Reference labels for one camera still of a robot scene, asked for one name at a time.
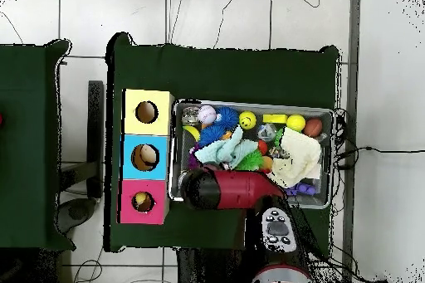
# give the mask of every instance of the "green table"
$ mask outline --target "green table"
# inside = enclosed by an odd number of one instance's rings
[[[244,210],[193,211],[182,202],[171,202],[162,226],[116,222],[122,89],[167,90],[176,99],[333,109],[338,55],[334,46],[318,52],[135,46],[127,34],[115,34],[106,57],[106,158],[111,158],[111,163],[105,173],[105,246],[114,251],[121,246],[235,249],[242,243]],[[327,255],[330,210],[306,209],[304,214]]]
[[[73,249],[56,229],[56,65],[68,41],[0,46],[0,247]]]

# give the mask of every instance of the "blue box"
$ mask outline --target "blue box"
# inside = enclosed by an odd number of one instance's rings
[[[131,163],[131,154],[136,146],[141,144],[153,145],[159,152],[159,161],[150,171],[140,171]],[[157,179],[165,180],[168,177],[169,137],[154,135],[124,136],[123,179]]]

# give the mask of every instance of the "round hole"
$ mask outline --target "round hole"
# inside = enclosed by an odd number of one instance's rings
[[[142,123],[153,123],[158,118],[158,108],[152,101],[142,101],[137,105],[136,119]]]
[[[139,171],[152,171],[158,162],[159,151],[153,145],[137,145],[131,153],[131,163]]]
[[[138,192],[131,198],[131,205],[139,212],[149,212],[154,207],[155,201],[147,192]]]

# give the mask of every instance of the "green tinsel toy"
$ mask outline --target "green tinsel toy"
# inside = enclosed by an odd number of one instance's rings
[[[260,150],[256,149],[245,156],[235,169],[238,171],[257,171],[262,163],[263,158]]]
[[[280,149],[281,148],[281,139],[283,135],[283,128],[279,129],[275,135],[275,146]]]

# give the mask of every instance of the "blue fuzzy toy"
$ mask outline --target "blue fuzzy toy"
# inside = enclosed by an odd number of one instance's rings
[[[199,148],[202,148],[206,145],[210,145],[226,133],[226,130],[219,124],[209,125],[207,128],[201,130],[201,136],[198,141]]]
[[[217,109],[217,118],[214,124],[221,125],[225,131],[234,130],[239,123],[239,114],[230,107],[220,107]]]

